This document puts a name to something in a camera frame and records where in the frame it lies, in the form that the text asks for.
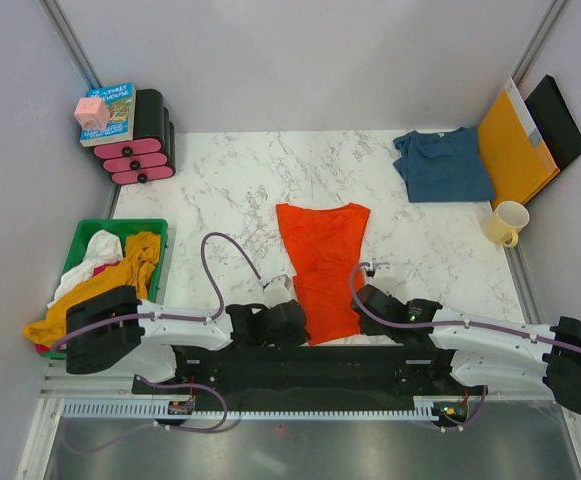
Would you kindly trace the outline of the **orange t shirt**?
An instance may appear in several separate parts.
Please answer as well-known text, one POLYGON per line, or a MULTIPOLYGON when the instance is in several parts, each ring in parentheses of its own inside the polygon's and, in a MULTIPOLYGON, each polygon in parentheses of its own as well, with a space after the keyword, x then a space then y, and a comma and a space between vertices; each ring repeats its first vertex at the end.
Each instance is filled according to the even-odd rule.
POLYGON ((326 210, 287 203, 276 206, 311 346, 360 333, 350 288, 361 288, 364 280, 359 272, 350 275, 360 261, 370 213, 355 203, 326 210))

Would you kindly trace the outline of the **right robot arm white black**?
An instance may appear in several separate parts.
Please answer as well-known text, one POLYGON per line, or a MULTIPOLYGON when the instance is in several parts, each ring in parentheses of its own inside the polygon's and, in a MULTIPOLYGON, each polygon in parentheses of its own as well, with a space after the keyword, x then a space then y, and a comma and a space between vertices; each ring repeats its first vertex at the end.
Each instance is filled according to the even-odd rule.
POLYGON ((403 303, 373 285, 352 296, 365 335, 385 335, 408 347, 435 348, 428 381, 447 394, 460 385, 492 392, 551 394, 581 415, 581 321, 515 324, 472 316, 436 301, 403 303))

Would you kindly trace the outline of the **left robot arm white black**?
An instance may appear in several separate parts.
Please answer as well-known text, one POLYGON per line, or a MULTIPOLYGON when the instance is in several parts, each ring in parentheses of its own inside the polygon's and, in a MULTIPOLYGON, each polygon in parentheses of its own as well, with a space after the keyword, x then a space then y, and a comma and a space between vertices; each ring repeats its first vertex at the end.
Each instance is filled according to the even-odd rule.
POLYGON ((70 307, 65 348, 69 375, 139 375, 168 393, 189 382, 177 347, 215 352, 228 347, 298 347, 309 339, 306 315, 288 298, 272 307, 232 304, 214 318, 209 313, 165 307, 121 286, 70 307))

